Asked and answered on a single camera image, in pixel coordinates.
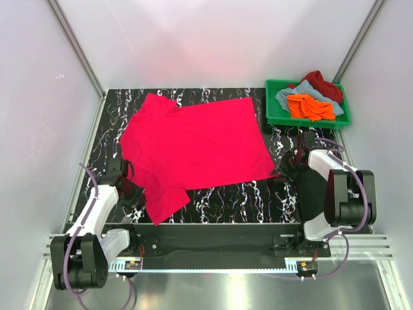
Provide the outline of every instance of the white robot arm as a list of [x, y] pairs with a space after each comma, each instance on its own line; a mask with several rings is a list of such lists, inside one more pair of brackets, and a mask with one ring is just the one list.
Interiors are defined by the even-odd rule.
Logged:
[[301, 227], [292, 240], [277, 238], [278, 256], [311, 256], [336, 231], [349, 232], [376, 220], [372, 172], [343, 163], [316, 144], [313, 132], [297, 137], [297, 147], [283, 156], [279, 171], [294, 184]]
[[110, 160], [106, 174], [97, 180], [98, 195], [96, 188], [92, 188], [85, 208], [67, 234], [54, 237], [50, 243], [56, 289], [103, 287], [108, 276], [108, 263], [121, 251], [133, 250], [129, 249], [132, 236], [126, 229], [112, 229], [102, 235], [110, 211], [120, 200], [131, 206], [142, 196], [143, 189], [127, 178], [129, 166], [131, 164], [126, 160]]

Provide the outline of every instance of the marble surface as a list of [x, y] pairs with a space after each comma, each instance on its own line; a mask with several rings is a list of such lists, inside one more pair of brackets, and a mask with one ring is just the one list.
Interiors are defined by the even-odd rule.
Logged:
[[[177, 107], [226, 99], [251, 97], [264, 141], [277, 165], [284, 153], [292, 149], [296, 136], [305, 128], [273, 126], [265, 123], [265, 88], [177, 88], [109, 90], [94, 140], [88, 166], [96, 175], [105, 170], [106, 162], [121, 153], [120, 137], [128, 120], [141, 107], [148, 93], [176, 100]], [[330, 129], [310, 127], [317, 136], [335, 139]], [[92, 182], [85, 175], [72, 222], [81, 213], [90, 195]], [[277, 223], [295, 222], [297, 196], [292, 184], [273, 180], [252, 181], [188, 191], [192, 201], [177, 211], [167, 223]], [[117, 205], [107, 223], [120, 223], [124, 217], [132, 223], [151, 223], [145, 204], [137, 207]]]

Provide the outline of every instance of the white enclosure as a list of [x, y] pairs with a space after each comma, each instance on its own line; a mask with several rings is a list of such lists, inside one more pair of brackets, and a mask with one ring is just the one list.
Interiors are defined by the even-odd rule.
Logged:
[[413, 303], [413, 28], [412, 1], [388, 1], [351, 64], [343, 84], [352, 125], [344, 133], [357, 167], [376, 177], [374, 225], [389, 240], [406, 295]]
[[0, 13], [1, 309], [26, 309], [99, 103], [46, 1]]
[[[77, 52], [87, 57], [81, 65], [48, 1], [3, 2], [1, 309], [28, 307], [41, 283], [35, 283], [39, 265], [50, 266], [42, 260], [49, 236], [61, 232], [74, 183], [81, 182], [75, 180], [77, 163], [98, 121], [95, 113], [103, 110], [93, 76], [82, 65], [90, 64], [86, 71], [93, 69], [105, 90], [264, 87], [267, 79], [297, 80], [313, 70], [332, 80], [375, 3], [49, 1], [62, 8], [70, 24], [66, 34], [73, 30], [76, 36], [71, 44], [79, 43]], [[412, 10], [411, 1], [388, 1], [342, 82], [352, 115], [346, 144], [354, 165], [376, 176], [375, 229], [388, 236], [410, 303], [413, 106], [406, 90], [413, 39], [406, 33], [413, 27]], [[387, 270], [381, 268], [381, 275], [396, 274]], [[392, 284], [384, 284], [386, 293], [397, 291]]]
[[331, 80], [373, 0], [59, 2], [104, 88], [187, 88]]

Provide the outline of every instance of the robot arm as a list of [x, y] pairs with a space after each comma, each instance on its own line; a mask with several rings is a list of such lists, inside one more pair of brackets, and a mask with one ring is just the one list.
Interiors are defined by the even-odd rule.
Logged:
[[361, 180], [367, 194], [368, 214], [365, 225], [376, 220], [374, 175], [368, 170], [344, 167], [330, 150], [316, 145], [314, 133], [297, 137], [297, 148], [281, 160], [280, 172], [293, 182], [303, 215], [301, 243], [322, 242], [336, 230], [351, 229], [360, 224], [364, 204], [359, 186], [348, 169]]
[[108, 263], [129, 247], [131, 236], [126, 229], [112, 229], [102, 237], [103, 227], [112, 208], [119, 201], [133, 205], [142, 195], [143, 190], [126, 178], [129, 166], [130, 163], [125, 160], [109, 161], [106, 174], [97, 181], [98, 196], [92, 209], [90, 206], [95, 199], [95, 188], [91, 190], [85, 208], [67, 234], [53, 238], [50, 255], [56, 289], [66, 289], [63, 278], [65, 253], [70, 239], [79, 227], [81, 229], [75, 238], [67, 266], [72, 289], [103, 287], [108, 276]]

